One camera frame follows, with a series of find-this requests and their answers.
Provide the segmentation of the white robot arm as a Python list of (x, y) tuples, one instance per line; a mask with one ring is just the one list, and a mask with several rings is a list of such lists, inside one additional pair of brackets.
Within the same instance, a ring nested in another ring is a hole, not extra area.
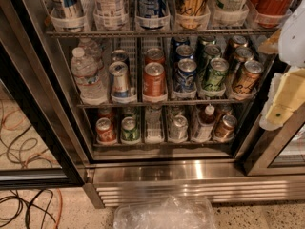
[(286, 73), (274, 75), (261, 112), (259, 126), (273, 131), (281, 128), (305, 102), (305, 0), (258, 50), (277, 53), (279, 59), (290, 66)]

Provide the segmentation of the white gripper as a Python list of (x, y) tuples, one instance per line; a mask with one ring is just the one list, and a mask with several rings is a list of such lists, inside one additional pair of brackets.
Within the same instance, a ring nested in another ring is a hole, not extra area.
[[(258, 50), (265, 54), (278, 54), (281, 29), (262, 42)], [(281, 128), (305, 102), (305, 69), (290, 68), (286, 73), (275, 73), (268, 92), (259, 126), (266, 131)]]

